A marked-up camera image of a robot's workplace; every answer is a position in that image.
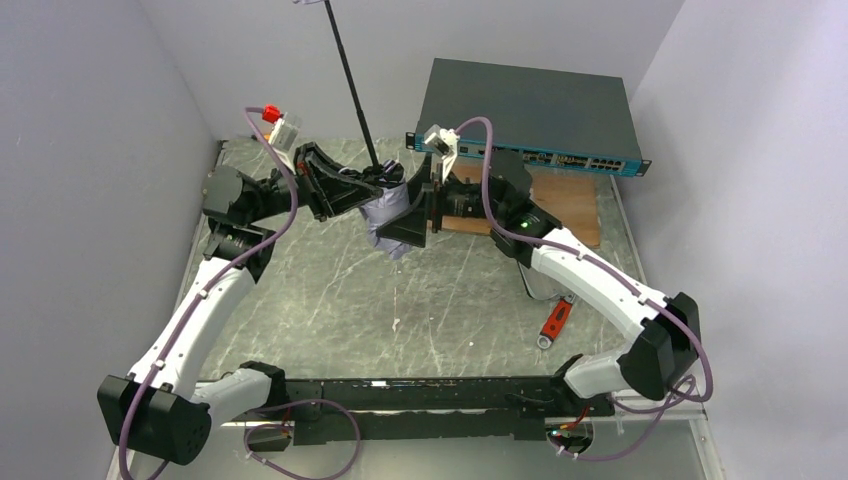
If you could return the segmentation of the black umbrella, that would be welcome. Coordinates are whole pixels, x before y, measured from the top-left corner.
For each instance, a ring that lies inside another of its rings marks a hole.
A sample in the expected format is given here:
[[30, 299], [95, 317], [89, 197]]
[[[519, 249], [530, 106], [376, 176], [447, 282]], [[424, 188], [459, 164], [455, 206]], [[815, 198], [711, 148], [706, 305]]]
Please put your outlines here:
[[412, 246], [394, 240], [379, 238], [378, 228], [404, 212], [407, 207], [409, 207], [405, 170], [404, 167], [396, 160], [389, 159], [387, 161], [381, 161], [378, 158], [375, 143], [362, 108], [359, 92], [355, 85], [354, 76], [351, 71], [349, 59], [343, 44], [332, 3], [329, 1], [322, 1], [320, 4], [324, 8], [330, 25], [342, 66], [342, 71], [349, 89], [351, 100], [355, 109], [355, 115], [357, 117], [369, 159], [369, 164], [365, 168], [357, 170], [355, 168], [345, 166], [343, 172], [352, 173], [353, 170], [357, 170], [362, 174], [367, 183], [376, 185], [383, 190], [382, 197], [352, 210], [358, 211], [364, 220], [366, 226], [366, 238], [370, 246], [385, 253], [391, 260], [399, 260], [412, 250]]

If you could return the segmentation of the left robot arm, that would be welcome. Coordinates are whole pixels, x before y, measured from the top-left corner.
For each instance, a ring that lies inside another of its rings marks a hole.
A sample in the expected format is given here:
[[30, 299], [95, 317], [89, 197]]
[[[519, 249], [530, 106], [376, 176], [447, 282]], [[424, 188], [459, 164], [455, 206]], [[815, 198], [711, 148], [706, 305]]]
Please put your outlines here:
[[294, 219], [302, 206], [318, 220], [380, 198], [380, 172], [332, 161], [315, 143], [293, 158], [274, 154], [276, 167], [254, 179], [229, 165], [216, 166], [202, 185], [210, 236], [192, 284], [149, 350], [122, 376], [101, 383], [97, 401], [119, 464], [130, 452], [186, 465], [211, 432], [255, 412], [273, 416], [289, 407], [285, 372], [259, 361], [243, 363], [209, 385], [200, 373], [236, 307], [259, 283], [281, 230], [260, 221], [279, 214]]

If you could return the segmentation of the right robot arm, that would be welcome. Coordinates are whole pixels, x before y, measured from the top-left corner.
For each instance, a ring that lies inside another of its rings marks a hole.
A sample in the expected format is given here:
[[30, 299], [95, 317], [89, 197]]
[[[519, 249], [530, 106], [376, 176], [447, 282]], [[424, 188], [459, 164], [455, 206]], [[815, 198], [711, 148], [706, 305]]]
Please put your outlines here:
[[533, 201], [532, 185], [520, 155], [508, 150], [487, 154], [478, 183], [458, 180], [446, 163], [435, 172], [422, 164], [407, 188], [408, 205], [376, 235], [424, 247], [445, 216], [485, 218], [497, 248], [521, 268], [530, 296], [549, 299], [566, 290], [601, 313], [625, 343], [567, 360], [553, 377], [564, 399], [577, 403], [620, 390], [655, 401], [710, 399], [714, 377], [696, 301], [641, 284], [596, 255]]

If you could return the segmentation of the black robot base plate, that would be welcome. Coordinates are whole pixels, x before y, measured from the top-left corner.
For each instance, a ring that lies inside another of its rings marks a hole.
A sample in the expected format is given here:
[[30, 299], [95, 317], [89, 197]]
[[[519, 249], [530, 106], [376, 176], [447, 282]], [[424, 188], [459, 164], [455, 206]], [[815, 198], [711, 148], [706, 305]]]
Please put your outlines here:
[[604, 394], [572, 400], [548, 375], [389, 379], [290, 379], [292, 406], [239, 415], [286, 420], [297, 446], [332, 441], [510, 437], [543, 441], [558, 421], [614, 415]]

